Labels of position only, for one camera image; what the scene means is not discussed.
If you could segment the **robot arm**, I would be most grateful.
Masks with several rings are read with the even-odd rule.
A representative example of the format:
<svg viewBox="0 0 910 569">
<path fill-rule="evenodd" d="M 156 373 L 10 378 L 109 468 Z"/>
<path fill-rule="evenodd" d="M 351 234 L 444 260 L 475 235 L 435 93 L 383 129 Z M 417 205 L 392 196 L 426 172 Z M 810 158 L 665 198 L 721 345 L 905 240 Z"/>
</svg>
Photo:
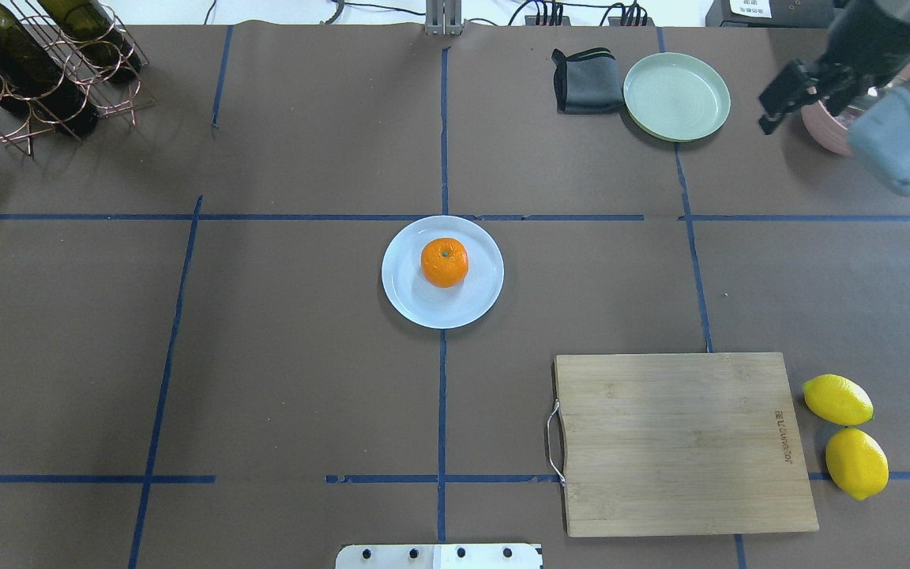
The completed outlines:
<svg viewBox="0 0 910 569">
<path fill-rule="evenodd" d="M 758 123 L 771 134 L 791 113 L 823 102 L 831 115 L 871 88 L 888 86 L 910 62 L 910 1 L 849 1 L 813 62 L 787 62 L 759 94 Z M 848 128 L 852 154 L 874 179 L 910 195 L 910 79 Z"/>
</svg>

